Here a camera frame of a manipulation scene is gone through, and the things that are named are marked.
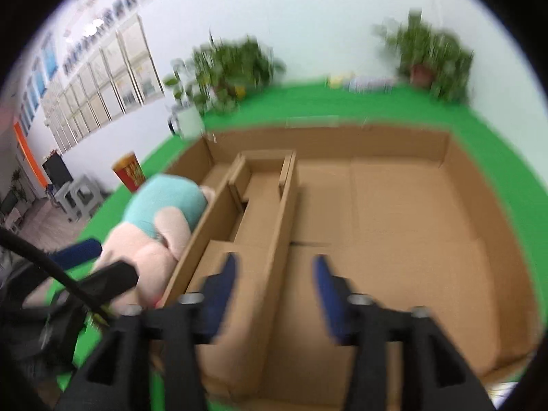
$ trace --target pink plush toy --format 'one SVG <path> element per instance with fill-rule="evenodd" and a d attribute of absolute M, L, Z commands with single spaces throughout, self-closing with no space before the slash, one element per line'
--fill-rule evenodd
<path fill-rule="evenodd" d="M 190 240 L 207 204 L 215 196 L 184 177 L 158 174 L 135 193 L 122 222 L 109 233 L 93 271 L 114 261 L 132 263 L 139 274 L 135 289 L 111 303 L 123 313 L 130 304 L 154 307 Z"/>

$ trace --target cardboard box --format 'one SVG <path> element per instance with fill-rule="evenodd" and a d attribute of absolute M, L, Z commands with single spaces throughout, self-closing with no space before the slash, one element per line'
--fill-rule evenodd
<path fill-rule="evenodd" d="M 199 140 L 168 173 L 217 197 L 163 301 L 216 273 L 227 251 L 239 255 L 223 333 L 198 352 L 208 390 L 243 409 L 343 403 L 353 349 L 327 334 L 313 285 L 318 253 L 387 307 L 428 306 L 485 382 L 538 342 L 516 237 L 448 133 L 375 124 L 228 131 Z M 390 366 L 394 405 L 399 365 Z"/>

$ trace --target plastic stool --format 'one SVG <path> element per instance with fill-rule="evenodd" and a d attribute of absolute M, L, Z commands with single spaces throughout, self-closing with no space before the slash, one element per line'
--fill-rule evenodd
<path fill-rule="evenodd" d="M 63 207 L 63 210 L 65 210 L 65 213 L 67 213 L 69 220 L 77 221 L 78 220 L 78 204 L 76 203 L 74 196 L 72 196 L 73 200 L 75 201 L 74 207 L 71 205 L 71 203 L 67 199 L 67 195 L 70 192 L 71 184 L 72 182 L 65 182 L 63 186 L 57 191 L 54 198 L 59 204 L 61 204 L 61 207 Z"/>
<path fill-rule="evenodd" d="M 91 193 L 91 199 L 89 199 L 86 204 L 84 204 L 83 196 L 80 197 L 78 195 L 78 192 L 82 189 L 82 187 L 87 187 L 87 189 Z M 82 176 L 76 179 L 76 181 L 72 182 L 70 184 L 69 191 L 74 202 L 76 203 L 76 207 L 78 207 L 78 209 L 82 213 L 82 217 L 90 218 L 91 211 L 96 206 L 100 206 L 105 201 L 97 184 L 91 182 L 91 180 L 87 176 Z"/>

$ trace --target green plant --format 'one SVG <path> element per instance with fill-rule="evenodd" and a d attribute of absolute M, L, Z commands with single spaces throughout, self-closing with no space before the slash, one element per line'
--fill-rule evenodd
<path fill-rule="evenodd" d="M 387 26 L 379 26 L 377 34 L 389 49 L 401 55 L 401 76 L 409 77 L 414 66 L 422 65 L 434 75 L 430 87 L 433 96 L 466 102 L 473 53 L 464 49 L 453 33 L 435 30 L 421 20 L 421 11 L 409 11 L 407 26 L 401 24 L 393 33 Z"/>
<path fill-rule="evenodd" d="M 201 114 L 210 108 L 231 111 L 244 94 L 268 86 L 275 72 L 285 70 L 282 62 L 262 51 L 255 38 L 214 42 L 211 34 L 209 43 L 194 49 L 191 59 L 177 59 L 172 65 L 173 74 L 164 78 L 164 84 L 172 89 L 178 104 L 186 96 Z M 183 73 L 194 79 L 184 82 Z"/>
<path fill-rule="evenodd" d="M 21 170 L 16 169 L 12 173 L 12 190 L 17 196 L 18 199 L 27 200 L 27 194 L 25 193 L 25 189 L 23 188 L 23 184 L 21 183 Z"/>

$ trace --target red popcorn container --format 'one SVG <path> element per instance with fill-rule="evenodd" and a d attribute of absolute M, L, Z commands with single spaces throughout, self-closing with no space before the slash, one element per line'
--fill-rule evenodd
<path fill-rule="evenodd" d="M 112 170 L 132 193 L 136 192 L 145 181 L 145 175 L 133 152 L 117 160 L 112 166 Z"/>

